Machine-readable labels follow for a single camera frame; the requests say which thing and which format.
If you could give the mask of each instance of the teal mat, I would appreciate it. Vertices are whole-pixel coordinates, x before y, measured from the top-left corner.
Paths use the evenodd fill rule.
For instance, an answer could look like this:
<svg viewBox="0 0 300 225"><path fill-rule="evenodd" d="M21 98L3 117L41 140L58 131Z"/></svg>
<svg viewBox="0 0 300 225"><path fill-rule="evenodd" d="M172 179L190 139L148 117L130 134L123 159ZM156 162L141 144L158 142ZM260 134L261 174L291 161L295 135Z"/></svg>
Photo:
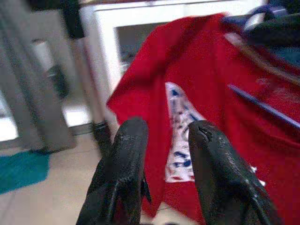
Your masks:
<svg viewBox="0 0 300 225"><path fill-rule="evenodd" d="M45 180L49 156L26 151L0 157L0 194Z"/></svg>

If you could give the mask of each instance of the red shirt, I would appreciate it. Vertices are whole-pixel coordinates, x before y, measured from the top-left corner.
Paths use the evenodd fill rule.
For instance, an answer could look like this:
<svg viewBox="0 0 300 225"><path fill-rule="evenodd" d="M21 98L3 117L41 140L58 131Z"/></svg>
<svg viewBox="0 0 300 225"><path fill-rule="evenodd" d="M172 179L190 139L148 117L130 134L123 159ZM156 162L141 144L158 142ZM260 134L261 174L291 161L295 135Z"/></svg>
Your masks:
<svg viewBox="0 0 300 225"><path fill-rule="evenodd" d="M296 121L300 121L299 87L258 67L229 43L224 34L232 30L221 23L222 17L187 17L157 27L108 102L120 123L132 116L148 123L145 173L152 205L144 201L143 209L154 216L164 201L203 222L181 129L204 117L257 168L256 175L266 183L285 224L295 224L300 221L300 132L227 85L260 96L275 84L263 101ZM265 57L299 74L272 56Z"/></svg>

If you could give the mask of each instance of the floor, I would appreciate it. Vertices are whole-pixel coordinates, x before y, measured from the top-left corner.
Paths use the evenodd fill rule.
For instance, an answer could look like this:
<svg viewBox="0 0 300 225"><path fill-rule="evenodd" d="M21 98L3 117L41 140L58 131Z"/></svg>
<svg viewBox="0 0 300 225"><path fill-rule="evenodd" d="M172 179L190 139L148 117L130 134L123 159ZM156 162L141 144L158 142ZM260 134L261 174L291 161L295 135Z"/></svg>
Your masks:
<svg viewBox="0 0 300 225"><path fill-rule="evenodd" d="M100 155L90 134L77 136L77 147L54 153L48 178L35 185L0 195L1 225L75 225ZM0 155L20 152L0 150ZM144 213L141 223L197 223L162 204L154 219Z"/></svg>
<svg viewBox="0 0 300 225"><path fill-rule="evenodd" d="M68 127L91 122L90 110L81 96L67 96L61 102L61 109ZM17 137L18 131L13 117L0 117L0 142Z"/></svg>

